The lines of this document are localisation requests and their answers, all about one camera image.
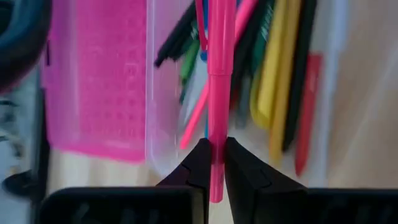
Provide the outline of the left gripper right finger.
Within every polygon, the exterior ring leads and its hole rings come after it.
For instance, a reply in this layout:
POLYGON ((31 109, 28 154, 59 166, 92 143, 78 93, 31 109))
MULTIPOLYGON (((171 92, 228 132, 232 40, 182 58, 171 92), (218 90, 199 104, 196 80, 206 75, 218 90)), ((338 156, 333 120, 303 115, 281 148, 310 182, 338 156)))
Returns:
POLYGON ((225 179, 235 223, 306 223, 307 188, 266 164, 235 138, 225 149, 225 179))

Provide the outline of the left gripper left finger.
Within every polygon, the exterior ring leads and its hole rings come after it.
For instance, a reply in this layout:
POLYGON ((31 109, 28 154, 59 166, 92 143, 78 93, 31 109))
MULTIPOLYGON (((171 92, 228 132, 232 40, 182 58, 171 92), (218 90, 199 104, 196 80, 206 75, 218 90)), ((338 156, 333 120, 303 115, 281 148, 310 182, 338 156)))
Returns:
POLYGON ((184 218, 190 215, 188 223, 208 223, 211 174, 211 144, 202 138, 186 158, 158 184, 158 187, 169 189, 187 189, 190 199, 178 202, 171 199, 171 207, 177 210, 177 221, 185 223, 184 218))

